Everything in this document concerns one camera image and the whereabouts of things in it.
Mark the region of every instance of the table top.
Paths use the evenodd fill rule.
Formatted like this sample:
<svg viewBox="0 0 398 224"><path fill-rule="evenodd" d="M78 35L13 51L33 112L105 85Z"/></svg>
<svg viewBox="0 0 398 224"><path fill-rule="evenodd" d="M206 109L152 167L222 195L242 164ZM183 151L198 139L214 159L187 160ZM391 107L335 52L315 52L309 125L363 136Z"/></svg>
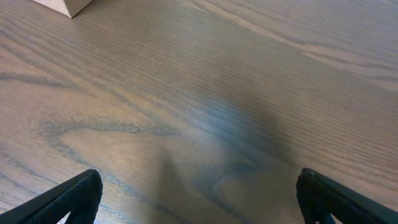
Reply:
<svg viewBox="0 0 398 224"><path fill-rule="evenodd" d="M86 169L98 223L303 223L303 167L398 210L398 2L0 0L0 213Z"/></svg>

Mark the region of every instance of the cardboard box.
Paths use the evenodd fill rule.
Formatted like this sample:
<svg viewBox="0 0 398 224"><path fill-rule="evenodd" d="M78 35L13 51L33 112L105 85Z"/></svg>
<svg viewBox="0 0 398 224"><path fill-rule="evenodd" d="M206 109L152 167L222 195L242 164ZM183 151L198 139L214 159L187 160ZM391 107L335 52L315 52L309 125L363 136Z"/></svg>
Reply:
<svg viewBox="0 0 398 224"><path fill-rule="evenodd" d="M51 9L54 9L69 18L75 16L92 0L33 0Z"/></svg>

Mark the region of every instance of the wooden table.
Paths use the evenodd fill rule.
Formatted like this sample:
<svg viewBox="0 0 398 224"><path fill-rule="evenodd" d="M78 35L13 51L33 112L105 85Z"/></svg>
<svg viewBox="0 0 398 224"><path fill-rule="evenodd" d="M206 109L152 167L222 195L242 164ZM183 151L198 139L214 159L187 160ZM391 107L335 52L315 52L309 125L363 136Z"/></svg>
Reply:
<svg viewBox="0 0 398 224"><path fill-rule="evenodd" d="M1 0L0 211L98 169L98 223L303 223L311 167L398 210L398 2Z"/></svg>

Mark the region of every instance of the black plastic part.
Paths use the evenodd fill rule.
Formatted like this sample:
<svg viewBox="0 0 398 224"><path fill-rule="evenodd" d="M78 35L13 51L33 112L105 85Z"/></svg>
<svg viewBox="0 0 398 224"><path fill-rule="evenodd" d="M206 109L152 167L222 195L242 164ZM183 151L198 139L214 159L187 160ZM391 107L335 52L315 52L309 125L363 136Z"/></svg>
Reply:
<svg viewBox="0 0 398 224"><path fill-rule="evenodd" d="M304 168L298 177L297 200L306 224L326 223L333 214L344 224L397 224L398 213L324 175Z"/></svg>
<svg viewBox="0 0 398 224"><path fill-rule="evenodd" d="M53 223L70 212L66 224L91 224L101 201L103 184L93 169L0 215L0 223Z"/></svg>

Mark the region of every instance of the wood grain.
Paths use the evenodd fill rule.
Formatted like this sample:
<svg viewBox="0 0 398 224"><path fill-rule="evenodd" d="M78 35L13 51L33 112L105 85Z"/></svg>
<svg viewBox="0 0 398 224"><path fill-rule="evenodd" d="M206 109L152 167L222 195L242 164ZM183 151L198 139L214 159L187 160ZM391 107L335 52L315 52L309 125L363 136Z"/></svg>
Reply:
<svg viewBox="0 0 398 224"><path fill-rule="evenodd" d="M89 168L98 223L303 223L303 167L398 210L396 1L0 15L0 212Z"/></svg>

